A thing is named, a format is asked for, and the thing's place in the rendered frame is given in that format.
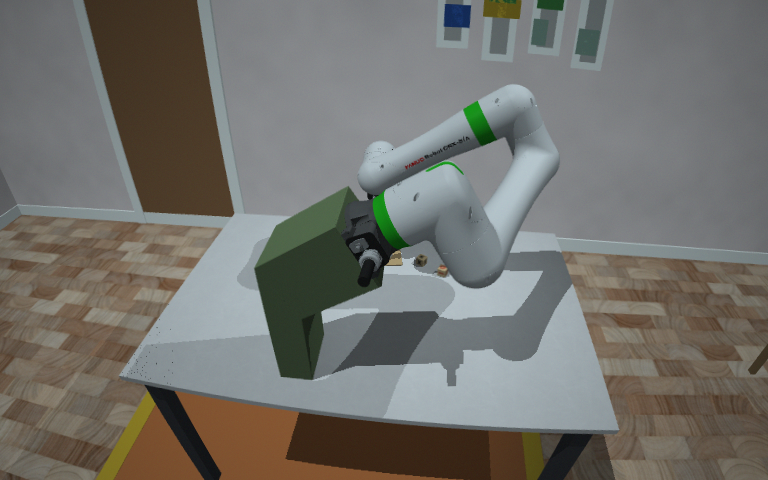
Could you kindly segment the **tan flat mat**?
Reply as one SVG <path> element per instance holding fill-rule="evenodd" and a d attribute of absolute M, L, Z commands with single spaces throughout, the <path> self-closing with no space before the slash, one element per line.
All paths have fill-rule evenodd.
<path fill-rule="evenodd" d="M 402 266 L 401 250 L 394 252 L 385 266 Z"/>

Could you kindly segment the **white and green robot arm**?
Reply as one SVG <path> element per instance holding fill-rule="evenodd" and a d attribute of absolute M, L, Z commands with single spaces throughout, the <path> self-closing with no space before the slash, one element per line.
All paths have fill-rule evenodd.
<path fill-rule="evenodd" d="M 444 160 L 503 137 L 513 161 L 483 207 L 465 173 Z M 517 84 L 398 148 L 385 141 L 370 144 L 358 171 L 369 200 L 346 206 L 348 228 L 341 233 L 362 268 L 358 284 L 367 287 L 394 252 L 422 241 L 432 243 L 459 284 L 472 289 L 493 284 L 559 165 L 535 97 Z"/>

